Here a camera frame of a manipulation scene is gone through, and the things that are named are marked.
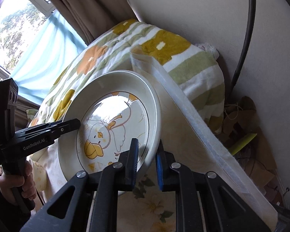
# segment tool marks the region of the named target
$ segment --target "brown curtain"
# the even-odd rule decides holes
[[[23,129],[28,124],[28,117],[26,110],[39,109],[39,105],[28,101],[22,97],[18,97],[17,106],[15,110],[15,126],[18,129]]]
[[[136,19],[126,0],[51,1],[86,44],[121,21]]]

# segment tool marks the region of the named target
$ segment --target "tree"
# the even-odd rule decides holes
[[[1,21],[0,49],[7,56],[3,64],[5,69],[11,72],[23,54],[24,47],[27,47],[23,46],[26,45],[23,33],[37,31],[45,21],[46,17],[31,2],[28,2],[24,9],[8,15]]]

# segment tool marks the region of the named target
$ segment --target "curtain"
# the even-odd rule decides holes
[[[17,129],[23,129],[27,126],[27,109],[39,109],[39,105],[36,105],[21,96],[17,99],[17,107],[15,110],[15,126]]]
[[[95,38],[136,16],[126,0],[51,0],[88,45]]]
[[[87,45],[56,10],[11,72],[18,94],[41,104],[62,71]]]

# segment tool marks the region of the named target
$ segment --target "black sleeve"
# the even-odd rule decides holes
[[[9,203],[0,192],[0,220],[10,232],[18,232],[30,215],[23,214],[18,206]]]

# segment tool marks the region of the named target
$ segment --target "floral blanket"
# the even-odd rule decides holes
[[[62,119],[87,84],[117,69],[136,46],[163,66],[209,128],[220,132],[224,80],[214,58],[179,35],[134,19],[113,27],[75,58],[50,89],[31,125]]]

